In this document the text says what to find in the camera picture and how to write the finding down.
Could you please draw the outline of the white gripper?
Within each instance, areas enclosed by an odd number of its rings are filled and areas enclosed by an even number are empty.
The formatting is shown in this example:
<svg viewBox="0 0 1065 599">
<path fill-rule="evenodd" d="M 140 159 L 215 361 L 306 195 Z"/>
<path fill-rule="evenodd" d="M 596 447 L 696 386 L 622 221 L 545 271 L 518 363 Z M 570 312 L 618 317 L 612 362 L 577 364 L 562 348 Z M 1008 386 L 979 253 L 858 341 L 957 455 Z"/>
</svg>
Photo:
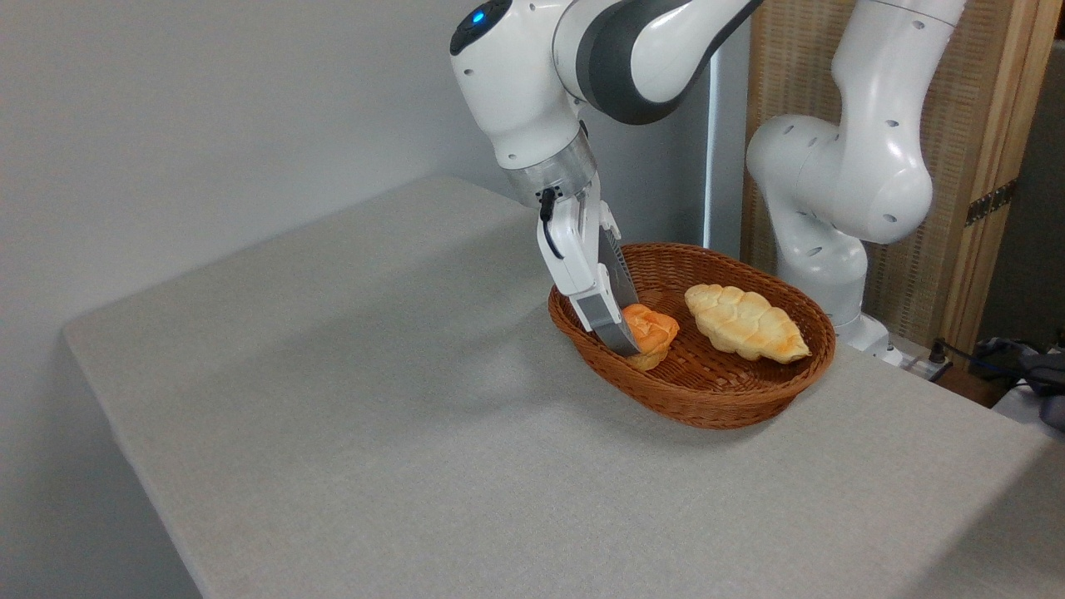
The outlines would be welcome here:
<svg viewBox="0 0 1065 599">
<path fill-rule="evenodd" d="M 537 193 L 542 250 L 557 290 L 571 305 L 586 331 L 622 357 L 641 353 L 622 311 L 639 302 L 612 220 L 604 216 L 599 187 L 564 195 L 556 187 Z"/>
</svg>

